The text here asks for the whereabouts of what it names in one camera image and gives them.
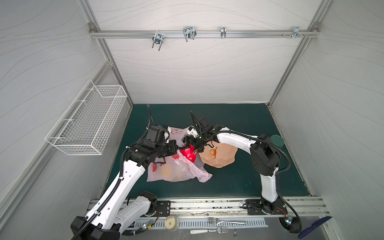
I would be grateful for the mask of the red dragon fruit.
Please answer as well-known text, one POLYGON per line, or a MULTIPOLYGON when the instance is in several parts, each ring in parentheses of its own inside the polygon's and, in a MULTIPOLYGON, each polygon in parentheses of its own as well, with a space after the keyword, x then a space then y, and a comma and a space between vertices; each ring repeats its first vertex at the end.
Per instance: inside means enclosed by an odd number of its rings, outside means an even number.
POLYGON ((180 153, 190 162, 194 163, 197 158, 197 150, 194 146, 190 145, 188 148, 180 150, 180 153))

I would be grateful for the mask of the pink strawberry plastic bag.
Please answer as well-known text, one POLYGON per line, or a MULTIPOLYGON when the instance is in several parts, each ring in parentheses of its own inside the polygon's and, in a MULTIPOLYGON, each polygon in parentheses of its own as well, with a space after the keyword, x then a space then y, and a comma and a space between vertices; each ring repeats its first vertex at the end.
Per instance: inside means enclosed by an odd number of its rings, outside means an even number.
POLYGON ((192 163, 178 150, 176 155, 165 157, 165 159, 156 159, 154 163, 149 165, 147 182, 183 182, 196 178, 199 182, 205 183, 212 176, 204 169, 204 163, 198 154, 196 161, 192 163))

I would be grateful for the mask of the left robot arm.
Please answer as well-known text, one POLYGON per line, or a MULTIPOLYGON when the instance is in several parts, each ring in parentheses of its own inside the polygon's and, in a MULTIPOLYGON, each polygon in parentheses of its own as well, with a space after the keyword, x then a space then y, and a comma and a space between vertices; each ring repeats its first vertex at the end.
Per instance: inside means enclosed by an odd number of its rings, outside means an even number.
POLYGON ((168 126, 155 125, 149 112, 146 132, 122 153, 114 181, 84 217, 73 220, 74 240, 118 240, 129 235, 127 228, 139 217, 160 214, 157 197, 149 192, 143 192, 123 210, 120 207, 150 164, 164 165, 166 157, 177 153, 177 142, 169 137, 168 126))

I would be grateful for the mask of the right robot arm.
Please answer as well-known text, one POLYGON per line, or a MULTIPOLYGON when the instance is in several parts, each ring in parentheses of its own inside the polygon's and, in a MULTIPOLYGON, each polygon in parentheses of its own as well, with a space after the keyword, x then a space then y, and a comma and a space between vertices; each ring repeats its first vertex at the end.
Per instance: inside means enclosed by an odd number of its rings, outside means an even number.
POLYGON ((227 144, 236 147, 251 156, 255 170, 260 174, 262 195, 257 205, 266 215, 273 214, 278 204, 288 205, 278 188, 278 176, 290 169, 291 158, 267 135, 251 136, 231 130, 222 125, 213 126, 205 118, 197 119, 191 113, 193 125, 188 128, 187 135, 182 139, 180 150, 194 147, 202 153, 205 146, 212 147, 214 143, 227 144))

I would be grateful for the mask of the peach scalloped fruit plate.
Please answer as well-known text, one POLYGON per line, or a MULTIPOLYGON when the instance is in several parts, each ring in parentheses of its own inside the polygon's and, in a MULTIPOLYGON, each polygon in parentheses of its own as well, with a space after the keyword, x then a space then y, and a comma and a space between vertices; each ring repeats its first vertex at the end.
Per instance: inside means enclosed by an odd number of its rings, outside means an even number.
POLYGON ((205 150, 199 153, 201 160, 214 168, 223 168, 235 162, 235 156, 238 148, 222 143, 213 144, 213 148, 217 148, 217 156, 215 159, 210 155, 210 146, 205 146, 205 150))

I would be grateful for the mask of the green table mat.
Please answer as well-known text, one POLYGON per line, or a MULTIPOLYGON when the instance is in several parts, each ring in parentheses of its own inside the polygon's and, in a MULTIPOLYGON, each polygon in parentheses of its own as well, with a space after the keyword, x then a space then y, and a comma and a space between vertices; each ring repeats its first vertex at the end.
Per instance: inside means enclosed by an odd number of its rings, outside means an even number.
MULTIPOLYGON (((244 134, 280 134, 265 104, 152 104, 151 112, 156 124, 179 129, 192 125, 190 113, 193 112, 197 118, 204 117, 214 126, 224 125, 244 134)), ((128 124, 125 130, 121 131, 123 140, 107 182, 108 186, 119 171, 120 157, 125 147, 143 135, 147 124, 146 105, 134 105, 128 124)), ((237 151, 234 163, 220 169, 211 166, 205 166, 205 169, 213 175, 206 183, 197 179, 176 183, 147 182, 147 175, 144 174, 130 191, 129 197, 136 198, 144 191, 153 193, 158 198, 256 197, 261 194, 260 175, 252 165, 251 156, 242 150, 237 151)))

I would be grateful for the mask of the green lidded glass jar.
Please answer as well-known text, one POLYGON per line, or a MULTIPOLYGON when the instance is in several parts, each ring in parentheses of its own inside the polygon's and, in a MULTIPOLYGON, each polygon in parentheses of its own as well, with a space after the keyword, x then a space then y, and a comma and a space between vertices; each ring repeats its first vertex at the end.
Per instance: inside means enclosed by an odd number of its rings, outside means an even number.
POLYGON ((276 145, 278 148, 282 148, 285 145, 284 139, 279 135, 272 135, 270 139, 272 143, 276 145))

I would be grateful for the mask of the silver fork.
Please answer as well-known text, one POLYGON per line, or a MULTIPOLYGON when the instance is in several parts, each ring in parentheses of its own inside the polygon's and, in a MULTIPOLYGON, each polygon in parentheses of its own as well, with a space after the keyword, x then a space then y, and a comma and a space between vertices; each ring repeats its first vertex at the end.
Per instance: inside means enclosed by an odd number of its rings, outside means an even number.
POLYGON ((244 220, 220 220, 218 218, 207 218, 209 224, 220 225, 220 224, 229 224, 229 225, 246 225, 247 221, 244 220))

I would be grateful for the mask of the metal hook clamp middle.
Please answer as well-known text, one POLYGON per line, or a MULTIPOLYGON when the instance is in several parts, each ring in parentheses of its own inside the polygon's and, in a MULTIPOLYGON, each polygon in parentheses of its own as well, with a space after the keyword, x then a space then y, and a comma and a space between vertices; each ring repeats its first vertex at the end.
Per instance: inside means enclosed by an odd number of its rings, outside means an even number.
POLYGON ((189 39, 194 40, 196 35, 197 35, 196 28, 193 26, 186 27, 183 29, 183 34, 184 34, 186 42, 188 42, 189 39))

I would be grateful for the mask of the metal hook clamp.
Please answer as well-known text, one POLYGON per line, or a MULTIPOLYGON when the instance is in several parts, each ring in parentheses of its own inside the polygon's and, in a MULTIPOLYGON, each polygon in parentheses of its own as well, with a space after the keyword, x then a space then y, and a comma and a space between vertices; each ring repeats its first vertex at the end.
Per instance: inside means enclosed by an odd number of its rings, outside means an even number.
POLYGON ((155 45, 158 45, 158 51, 160 51, 162 44, 164 42, 163 35, 161 35, 159 33, 155 33, 155 34, 153 34, 152 40, 153 40, 152 48, 154 48, 155 45))
POLYGON ((196 35, 197 35, 196 28, 193 26, 186 27, 183 29, 183 34, 184 34, 186 42, 188 42, 189 39, 194 40, 196 35))

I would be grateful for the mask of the metal hook clamp left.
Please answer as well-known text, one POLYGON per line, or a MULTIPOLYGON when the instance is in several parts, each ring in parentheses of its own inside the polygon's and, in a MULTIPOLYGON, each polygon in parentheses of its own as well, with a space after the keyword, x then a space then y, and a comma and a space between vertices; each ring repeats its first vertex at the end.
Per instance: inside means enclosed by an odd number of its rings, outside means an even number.
POLYGON ((152 40, 153 40, 152 48, 154 48, 155 45, 158 45, 158 51, 160 51, 162 44, 164 42, 163 35, 161 35, 159 33, 155 33, 155 34, 153 34, 152 40))

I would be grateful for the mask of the black round fan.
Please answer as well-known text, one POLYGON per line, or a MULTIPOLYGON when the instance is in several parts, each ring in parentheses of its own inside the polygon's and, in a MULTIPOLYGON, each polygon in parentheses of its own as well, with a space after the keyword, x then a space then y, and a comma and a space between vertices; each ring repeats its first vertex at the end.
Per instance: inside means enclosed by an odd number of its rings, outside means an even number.
POLYGON ((300 218, 288 216, 279 218, 281 226, 292 234, 299 234, 302 231, 302 221, 300 218))

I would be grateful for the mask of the metal bolt clamp right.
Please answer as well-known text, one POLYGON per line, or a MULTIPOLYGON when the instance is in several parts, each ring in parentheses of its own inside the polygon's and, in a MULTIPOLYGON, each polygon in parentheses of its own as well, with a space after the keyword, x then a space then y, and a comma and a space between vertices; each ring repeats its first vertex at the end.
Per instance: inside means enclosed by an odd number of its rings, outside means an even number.
POLYGON ((291 38, 291 39, 295 39, 295 38, 301 38, 301 39, 304 39, 304 38, 308 38, 309 35, 308 34, 302 34, 300 32, 300 28, 299 27, 296 27, 290 34, 282 34, 282 36, 284 38, 291 38))

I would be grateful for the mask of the blue plastic tool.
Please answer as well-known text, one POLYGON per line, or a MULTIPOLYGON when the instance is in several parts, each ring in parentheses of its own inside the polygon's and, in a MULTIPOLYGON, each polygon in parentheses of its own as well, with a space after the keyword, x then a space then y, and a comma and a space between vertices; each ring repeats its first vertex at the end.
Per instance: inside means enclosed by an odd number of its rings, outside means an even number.
POLYGON ((318 227, 320 227, 322 224, 326 223, 327 221, 329 221, 332 217, 331 216, 326 216, 326 217, 323 217, 319 220, 316 220, 315 222, 312 223, 312 225, 304 230, 302 230, 300 233, 299 233, 299 236, 298 238, 299 239, 302 239, 304 238, 305 236, 307 236, 309 233, 313 232, 315 229, 317 229, 318 227))

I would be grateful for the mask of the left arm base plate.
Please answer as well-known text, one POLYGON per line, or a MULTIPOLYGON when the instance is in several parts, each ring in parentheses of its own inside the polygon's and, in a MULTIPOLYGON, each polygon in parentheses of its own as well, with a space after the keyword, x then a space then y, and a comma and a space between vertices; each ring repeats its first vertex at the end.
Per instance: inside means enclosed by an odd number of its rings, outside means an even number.
POLYGON ((171 213, 170 201, 154 201, 147 213, 148 217, 168 217, 171 213))

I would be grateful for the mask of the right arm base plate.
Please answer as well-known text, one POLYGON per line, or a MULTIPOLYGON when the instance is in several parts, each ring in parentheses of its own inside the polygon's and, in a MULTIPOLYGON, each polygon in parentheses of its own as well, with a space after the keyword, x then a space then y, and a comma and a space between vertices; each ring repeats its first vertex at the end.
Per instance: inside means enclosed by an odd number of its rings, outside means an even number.
POLYGON ((247 199, 242 205, 242 208, 247 211, 248 215, 288 215, 288 210, 280 199, 270 203, 267 200, 247 199))

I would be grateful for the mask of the white handled fork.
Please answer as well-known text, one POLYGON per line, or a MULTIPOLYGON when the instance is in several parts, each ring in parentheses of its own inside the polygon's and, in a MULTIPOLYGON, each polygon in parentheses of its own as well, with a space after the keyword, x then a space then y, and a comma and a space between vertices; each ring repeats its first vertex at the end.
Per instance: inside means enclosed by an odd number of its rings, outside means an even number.
POLYGON ((226 227, 218 227, 217 229, 199 229, 199 230, 190 230, 191 235, 205 234, 205 233, 219 233, 224 234, 229 231, 226 227))

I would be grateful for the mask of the aluminium cross rail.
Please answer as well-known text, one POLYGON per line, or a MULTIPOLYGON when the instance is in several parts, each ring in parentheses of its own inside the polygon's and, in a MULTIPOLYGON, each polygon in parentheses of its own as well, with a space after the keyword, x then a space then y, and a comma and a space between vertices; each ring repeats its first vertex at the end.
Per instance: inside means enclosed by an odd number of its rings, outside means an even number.
MULTIPOLYGON (((247 38, 284 38, 282 34, 290 34, 293 30, 228 30, 227 39, 247 38)), ((221 39, 219 30, 196 30, 196 39, 221 39)), ((308 34, 308 38, 316 38, 321 32, 311 30, 300 30, 302 34, 308 34)), ((164 39, 183 39, 182 30, 158 30, 158 31, 96 31, 90 33, 93 39, 151 39, 153 34, 159 33, 164 39)))

